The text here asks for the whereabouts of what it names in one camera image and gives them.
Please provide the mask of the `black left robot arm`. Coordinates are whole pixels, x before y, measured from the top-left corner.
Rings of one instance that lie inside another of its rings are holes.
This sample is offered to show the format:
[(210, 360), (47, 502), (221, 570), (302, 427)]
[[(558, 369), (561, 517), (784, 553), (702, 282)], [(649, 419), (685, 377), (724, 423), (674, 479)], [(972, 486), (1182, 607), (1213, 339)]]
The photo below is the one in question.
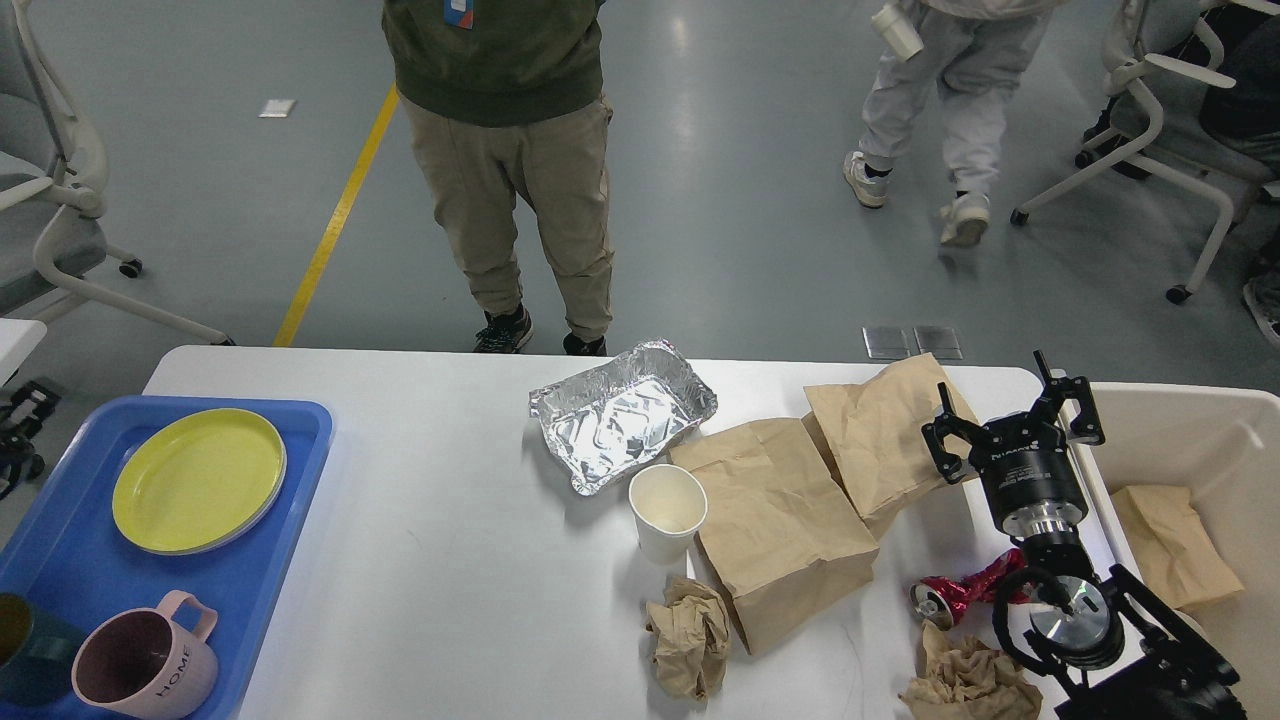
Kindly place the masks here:
[(35, 437), (61, 402), (54, 384), (28, 380), (1, 407), (1, 500), (38, 478), (46, 462)]

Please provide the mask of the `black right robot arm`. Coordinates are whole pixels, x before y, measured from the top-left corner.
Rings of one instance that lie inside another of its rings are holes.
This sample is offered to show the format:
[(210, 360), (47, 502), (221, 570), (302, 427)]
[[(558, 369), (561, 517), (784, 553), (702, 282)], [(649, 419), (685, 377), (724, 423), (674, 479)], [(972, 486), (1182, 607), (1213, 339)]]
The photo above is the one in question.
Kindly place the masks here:
[(938, 383), (938, 411), (922, 428), (947, 483), (979, 477), (995, 528), (1025, 560), (995, 584), (1001, 648), (1064, 688), (1061, 719), (1243, 719), (1239, 674), (1201, 633), (1124, 566), (1097, 574), (1068, 447), (1105, 442), (1098, 409), (1087, 378), (1034, 359), (1043, 388), (1028, 410), (978, 424)]

